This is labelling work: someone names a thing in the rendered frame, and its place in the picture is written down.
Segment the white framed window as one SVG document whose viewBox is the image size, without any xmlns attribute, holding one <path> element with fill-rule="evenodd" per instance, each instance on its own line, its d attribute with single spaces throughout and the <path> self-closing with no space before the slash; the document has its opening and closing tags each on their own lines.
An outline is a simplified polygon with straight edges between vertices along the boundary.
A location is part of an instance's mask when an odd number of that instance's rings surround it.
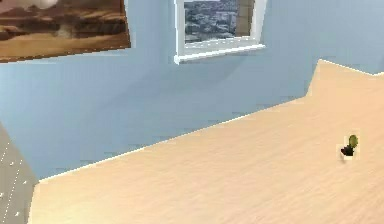
<svg viewBox="0 0 384 224">
<path fill-rule="evenodd" d="M 174 62 L 263 49 L 268 0 L 174 0 Z"/>
</svg>

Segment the small green plant black pot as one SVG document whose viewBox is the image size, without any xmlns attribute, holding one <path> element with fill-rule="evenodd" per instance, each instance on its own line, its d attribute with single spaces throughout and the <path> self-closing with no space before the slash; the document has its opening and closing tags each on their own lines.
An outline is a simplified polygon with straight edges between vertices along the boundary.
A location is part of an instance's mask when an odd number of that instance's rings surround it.
<svg viewBox="0 0 384 224">
<path fill-rule="evenodd" d="M 358 146 L 358 137 L 356 135 L 351 135 L 348 139 L 348 144 L 343 147 L 340 152 L 344 156 L 352 157 L 354 155 L 354 149 Z"/>
</svg>

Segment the brown landscape wall picture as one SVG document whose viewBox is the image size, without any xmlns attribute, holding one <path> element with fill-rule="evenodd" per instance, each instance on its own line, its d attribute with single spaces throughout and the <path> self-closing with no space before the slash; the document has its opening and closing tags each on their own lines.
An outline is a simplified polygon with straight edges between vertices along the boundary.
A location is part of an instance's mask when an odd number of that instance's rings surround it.
<svg viewBox="0 0 384 224">
<path fill-rule="evenodd" d="M 0 63 L 130 46 L 124 0 L 0 0 Z"/>
</svg>

